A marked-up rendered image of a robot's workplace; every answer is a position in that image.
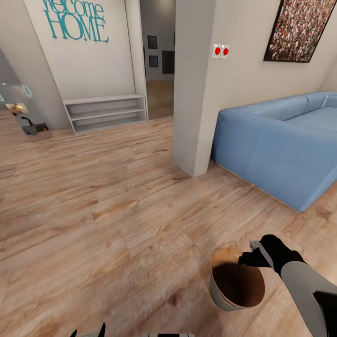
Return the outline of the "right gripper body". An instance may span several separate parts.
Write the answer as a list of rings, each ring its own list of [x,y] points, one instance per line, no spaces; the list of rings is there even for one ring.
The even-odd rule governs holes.
[[[270,264],[266,264],[258,258],[258,256],[256,255],[256,250],[252,252],[243,252],[242,256],[244,258],[246,266],[271,267]]]

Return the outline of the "trash can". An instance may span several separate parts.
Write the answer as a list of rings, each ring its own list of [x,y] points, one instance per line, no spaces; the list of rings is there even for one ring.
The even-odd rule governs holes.
[[[224,248],[211,262],[210,293],[214,303],[224,311],[259,306],[265,298],[265,281],[259,267],[239,265],[242,251]]]

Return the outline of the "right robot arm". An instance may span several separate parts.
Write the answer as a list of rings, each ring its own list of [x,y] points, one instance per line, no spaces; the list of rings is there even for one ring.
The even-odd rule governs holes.
[[[337,337],[337,285],[305,263],[274,234],[250,240],[252,252],[243,252],[239,265],[272,267],[286,285],[313,337]]]

